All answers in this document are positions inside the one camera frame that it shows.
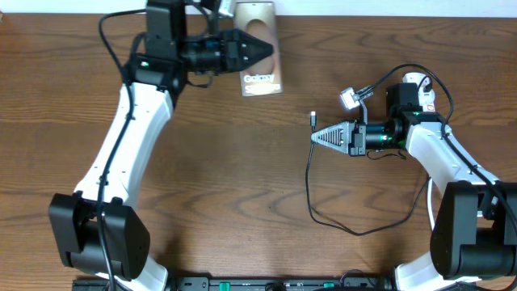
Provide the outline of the Galaxy smartphone with bronze screen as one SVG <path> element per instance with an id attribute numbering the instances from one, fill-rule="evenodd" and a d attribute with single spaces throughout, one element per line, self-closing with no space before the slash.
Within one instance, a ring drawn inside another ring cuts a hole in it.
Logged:
<path id="1" fill-rule="evenodd" d="M 249 66 L 240 73 L 242 95 L 250 98 L 283 93 L 274 2 L 237 2 L 234 24 L 250 36 L 242 44 L 242 59 Z"/>

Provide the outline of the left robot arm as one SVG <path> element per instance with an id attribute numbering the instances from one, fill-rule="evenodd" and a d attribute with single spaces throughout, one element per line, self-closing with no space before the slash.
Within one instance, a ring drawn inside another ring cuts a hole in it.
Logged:
<path id="1" fill-rule="evenodd" d="M 170 274 L 149 253 L 150 234 L 137 216 L 141 180 L 154 145 L 174 113 L 189 74 L 240 72 L 269 57 L 271 44 L 219 21 L 233 1 L 195 1 L 206 27 L 187 32 L 188 0 L 152 0 L 146 29 L 118 62 L 122 86 L 116 114 L 92 166 L 70 195 L 48 208 L 61 262 L 102 277 L 106 290 L 169 290 Z"/>

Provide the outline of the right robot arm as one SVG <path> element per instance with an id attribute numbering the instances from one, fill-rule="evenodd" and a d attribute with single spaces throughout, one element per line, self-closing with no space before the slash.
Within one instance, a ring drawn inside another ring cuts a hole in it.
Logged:
<path id="1" fill-rule="evenodd" d="M 387 121 L 366 116 L 311 132 L 311 144 L 350 156 L 405 150 L 420 162 L 443 198 L 430 250 L 395 267 L 382 287 L 477 289 L 477 281 L 516 276 L 516 185 L 481 167 L 435 110 L 432 85 L 404 81 L 386 90 Z"/>

